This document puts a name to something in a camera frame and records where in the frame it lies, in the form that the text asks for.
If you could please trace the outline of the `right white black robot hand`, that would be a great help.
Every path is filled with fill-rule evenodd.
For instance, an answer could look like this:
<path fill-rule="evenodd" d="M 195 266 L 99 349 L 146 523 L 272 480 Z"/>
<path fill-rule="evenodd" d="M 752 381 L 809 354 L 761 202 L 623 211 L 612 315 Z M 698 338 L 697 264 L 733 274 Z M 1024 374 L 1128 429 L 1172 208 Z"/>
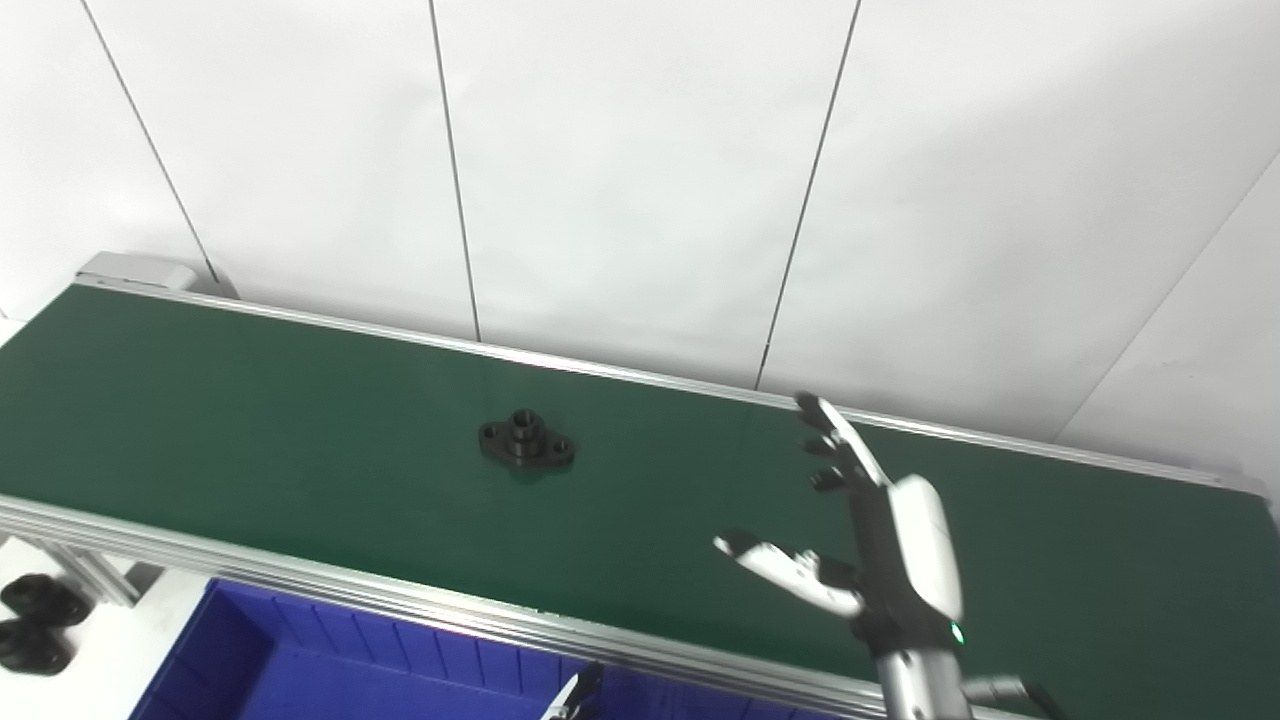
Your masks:
<path fill-rule="evenodd" d="M 739 566 L 845 620 L 874 660 L 899 652 L 955 652 L 963 644 L 963 585 L 940 493 L 919 474 L 892 479 L 860 432 L 818 395 L 794 396 L 817 437 L 805 450 L 827 468 L 810 486 L 838 492 L 859 562 L 792 550 L 728 529 L 713 544 Z"/>

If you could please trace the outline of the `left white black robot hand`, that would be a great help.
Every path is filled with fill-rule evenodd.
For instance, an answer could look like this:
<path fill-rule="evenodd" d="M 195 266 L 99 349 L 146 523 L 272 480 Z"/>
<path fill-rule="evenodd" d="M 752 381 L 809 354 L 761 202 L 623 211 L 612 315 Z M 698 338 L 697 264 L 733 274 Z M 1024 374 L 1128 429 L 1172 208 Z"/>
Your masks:
<path fill-rule="evenodd" d="M 598 696 L 603 678 L 602 664 L 586 664 L 561 687 L 540 719 L 599 719 L 602 707 Z"/>

